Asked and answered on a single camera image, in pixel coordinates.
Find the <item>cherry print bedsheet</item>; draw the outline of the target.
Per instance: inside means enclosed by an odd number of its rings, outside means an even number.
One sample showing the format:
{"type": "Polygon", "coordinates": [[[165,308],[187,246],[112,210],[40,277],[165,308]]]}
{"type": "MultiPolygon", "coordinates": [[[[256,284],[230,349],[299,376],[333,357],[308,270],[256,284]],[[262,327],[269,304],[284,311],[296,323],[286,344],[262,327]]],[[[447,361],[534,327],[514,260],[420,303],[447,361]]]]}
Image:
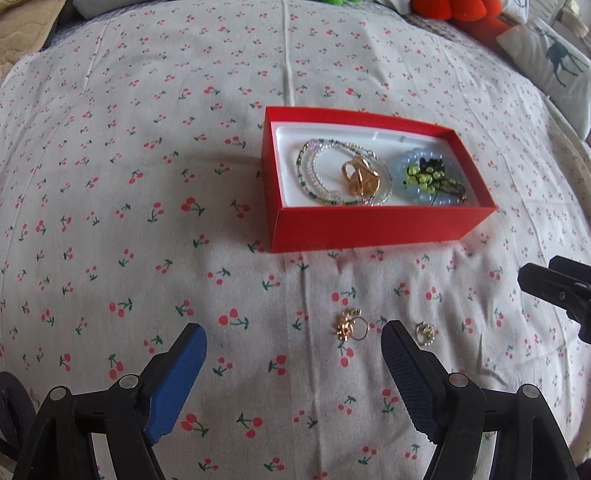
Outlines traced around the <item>cherry print bedsheet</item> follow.
{"type": "Polygon", "coordinates": [[[197,321],[169,479],[419,479],[433,446],[384,323],[482,386],[537,385],[590,456],[590,348],[517,272],[590,259],[590,152],[507,61],[373,4],[174,1],[88,23],[1,88],[1,365],[34,402],[108,387],[197,321]],[[273,254],[266,107],[456,130],[496,203],[462,240],[273,254]]]}

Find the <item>grey swirl pillow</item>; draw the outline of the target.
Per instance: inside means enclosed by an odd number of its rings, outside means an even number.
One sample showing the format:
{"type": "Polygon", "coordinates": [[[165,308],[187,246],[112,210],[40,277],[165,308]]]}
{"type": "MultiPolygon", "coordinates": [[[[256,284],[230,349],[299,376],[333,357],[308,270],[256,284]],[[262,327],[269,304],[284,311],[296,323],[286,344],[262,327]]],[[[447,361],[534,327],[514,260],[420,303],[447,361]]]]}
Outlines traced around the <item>grey swirl pillow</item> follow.
{"type": "Polygon", "coordinates": [[[544,3],[538,0],[502,0],[500,17],[514,24],[523,24],[545,13],[544,3]]]}

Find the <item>red jewelry box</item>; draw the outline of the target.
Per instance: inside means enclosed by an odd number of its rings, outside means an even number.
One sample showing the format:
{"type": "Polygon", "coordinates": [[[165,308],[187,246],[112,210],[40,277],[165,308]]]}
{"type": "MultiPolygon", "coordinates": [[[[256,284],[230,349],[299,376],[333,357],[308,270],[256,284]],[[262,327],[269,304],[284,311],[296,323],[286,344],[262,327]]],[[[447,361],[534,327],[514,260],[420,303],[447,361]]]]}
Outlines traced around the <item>red jewelry box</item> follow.
{"type": "Polygon", "coordinates": [[[459,240],[495,210],[451,128],[311,107],[266,109],[273,253],[459,240]]]}

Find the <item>beige fleece blanket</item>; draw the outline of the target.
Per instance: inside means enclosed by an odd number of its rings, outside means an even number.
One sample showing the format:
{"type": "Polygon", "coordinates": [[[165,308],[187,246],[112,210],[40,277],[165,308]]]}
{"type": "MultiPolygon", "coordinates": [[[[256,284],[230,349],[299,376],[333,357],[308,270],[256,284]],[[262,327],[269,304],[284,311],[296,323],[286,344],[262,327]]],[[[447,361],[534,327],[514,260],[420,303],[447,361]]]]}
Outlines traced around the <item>beige fleece blanket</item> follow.
{"type": "Polygon", "coordinates": [[[65,0],[1,2],[1,81],[22,57],[42,49],[65,4],[65,0]]]}

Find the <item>deer print pillow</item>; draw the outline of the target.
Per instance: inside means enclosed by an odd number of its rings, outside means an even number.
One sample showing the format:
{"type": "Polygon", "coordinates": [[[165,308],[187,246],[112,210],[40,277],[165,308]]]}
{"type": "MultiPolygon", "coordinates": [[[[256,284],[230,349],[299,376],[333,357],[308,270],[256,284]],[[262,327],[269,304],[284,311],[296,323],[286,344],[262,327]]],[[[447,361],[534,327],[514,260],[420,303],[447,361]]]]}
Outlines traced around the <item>deer print pillow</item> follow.
{"type": "Polygon", "coordinates": [[[509,28],[497,43],[566,118],[579,138],[590,135],[590,59],[534,18],[509,28]]]}

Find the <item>orange pumpkin plush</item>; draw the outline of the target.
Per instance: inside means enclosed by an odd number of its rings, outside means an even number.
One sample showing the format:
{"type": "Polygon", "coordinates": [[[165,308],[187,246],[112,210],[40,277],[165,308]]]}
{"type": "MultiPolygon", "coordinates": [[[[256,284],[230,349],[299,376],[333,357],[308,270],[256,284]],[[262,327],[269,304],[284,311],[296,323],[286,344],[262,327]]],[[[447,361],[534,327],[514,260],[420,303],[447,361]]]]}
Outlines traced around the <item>orange pumpkin plush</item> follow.
{"type": "Polygon", "coordinates": [[[512,26],[500,18],[499,0],[411,0],[414,14],[451,23],[485,46],[497,46],[497,37],[512,26]]]}

